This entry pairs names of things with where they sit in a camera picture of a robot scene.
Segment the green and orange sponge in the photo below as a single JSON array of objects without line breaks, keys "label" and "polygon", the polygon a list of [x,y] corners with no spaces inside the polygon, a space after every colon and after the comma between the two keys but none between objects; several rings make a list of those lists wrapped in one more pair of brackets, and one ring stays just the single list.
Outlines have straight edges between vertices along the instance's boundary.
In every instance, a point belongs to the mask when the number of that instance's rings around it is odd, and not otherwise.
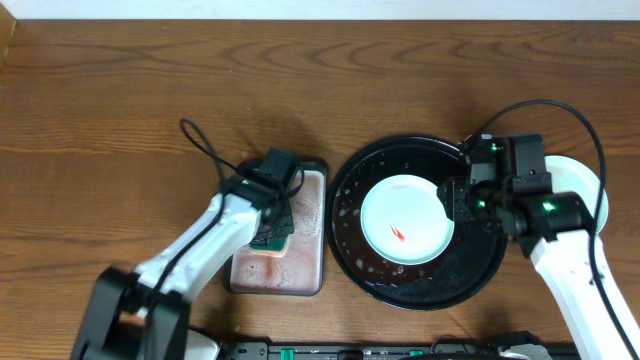
[{"label": "green and orange sponge", "polygon": [[281,257],[287,250],[288,243],[287,237],[271,238],[264,242],[251,242],[249,249],[258,254]]}]

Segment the mint plate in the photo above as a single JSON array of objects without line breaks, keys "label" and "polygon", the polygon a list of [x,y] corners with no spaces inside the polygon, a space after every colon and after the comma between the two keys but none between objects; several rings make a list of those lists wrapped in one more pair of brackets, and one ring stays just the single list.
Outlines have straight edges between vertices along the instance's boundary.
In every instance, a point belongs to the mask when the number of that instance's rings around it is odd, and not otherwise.
[{"label": "mint plate", "polygon": [[583,163],[561,155],[545,157],[547,171],[551,174],[554,193],[575,192],[595,216],[600,180],[595,173]]},{"label": "mint plate", "polygon": [[375,184],[360,208],[368,245],[400,265],[434,260],[449,246],[455,225],[437,196],[437,186],[415,175],[394,175]]}]

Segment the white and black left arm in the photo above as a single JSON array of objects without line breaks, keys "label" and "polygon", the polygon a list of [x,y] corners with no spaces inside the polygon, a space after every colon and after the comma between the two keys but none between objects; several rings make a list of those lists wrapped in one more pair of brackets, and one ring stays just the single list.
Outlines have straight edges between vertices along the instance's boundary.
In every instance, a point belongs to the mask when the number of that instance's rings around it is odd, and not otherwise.
[{"label": "white and black left arm", "polygon": [[96,280],[76,337],[74,359],[216,359],[221,347],[191,329],[204,286],[242,247],[293,231],[288,198],[259,204],[216,194],[175,242],[129,273]]}]

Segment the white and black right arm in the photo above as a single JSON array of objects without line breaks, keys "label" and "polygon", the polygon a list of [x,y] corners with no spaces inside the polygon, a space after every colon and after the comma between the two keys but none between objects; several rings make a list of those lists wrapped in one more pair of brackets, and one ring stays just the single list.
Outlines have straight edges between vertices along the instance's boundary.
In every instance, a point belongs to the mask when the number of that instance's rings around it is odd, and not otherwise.
[{"label": "white and black right arm", "polygon": [[437,190],[455,223],[492,224],[519,244],[550,289],[583,359],[636,359],[639,326],[607,264],[598,210],[556,193],[538,138],[503,137],[468,148],[469,171]]}]

